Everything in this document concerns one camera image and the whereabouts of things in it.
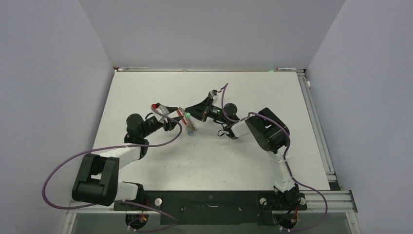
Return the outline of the red-handled metal key holder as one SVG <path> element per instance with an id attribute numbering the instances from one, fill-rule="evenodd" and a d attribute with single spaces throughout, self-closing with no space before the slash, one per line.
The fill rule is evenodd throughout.
<path id="1" fill-rule="evenodd" d="M 186 117 L 185 117 L 185 110 L 184 110 L 182 107 L 179 107 L 179 108 L 178 108 L 177 113 L 178 113 L 179 116 L 182 116 L 182 117 L 183 117 L 183 118 L 182 118 L 182 122 L 183 122 L 183 124 L 185 125 L 185 129 L 186 129 L 186 128 L 196 128 L 196 129 L 197 129 L 197 127 L 196 127 L 194 121 L 191 119 L 191 117 L 190 117 L 190 118 L 186 118 Z"/>

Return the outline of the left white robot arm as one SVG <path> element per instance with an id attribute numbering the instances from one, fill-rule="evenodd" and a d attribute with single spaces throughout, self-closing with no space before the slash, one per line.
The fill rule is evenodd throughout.
<path id="1" fill-rule="evenodd" d="M 86 154 L 80 164 L 72 199 L 103 206 L 117 201 L 125 201 L 132 209 L 141 209 L 146 203 L 142 184 L 119 180 L 119 171 L 126 165 L 141 160 L 147 154 L 150 143 L 146 139 L 159 129 L 171 131 L 180 126 L 183 116 L 169 117 L 177 107 L 167 107 L 160 103 L 151 106 L 146 119 L 140 114 L 131 114 L 126 119 L 124 143 L 116 149 L 101 154 Z"/>

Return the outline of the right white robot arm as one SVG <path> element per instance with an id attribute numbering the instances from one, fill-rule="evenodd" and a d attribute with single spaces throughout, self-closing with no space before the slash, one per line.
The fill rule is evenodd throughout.
<path id="1" fill-rule="evenodd" d="M 207 97 L 202 102 L 185 108 L 185 112 L 201 122 L 211 118 L 222 126 L 224 134 L 230 139 L 251 134 L 260 148 L 268 152 L 274 173 L 276 204 L 282 209 L 289 208 L 299 189 L 286 166 L 286 156 L 279 153 L 279 149 L 287 149 L 290 142 L 290 131 L 286 124 L 267 107 L 240 119 L 236 115 L 238 108 L 235 104 L 227 103 L 223 107 L 217 107 L 213 103 L 213 98 Z"/>

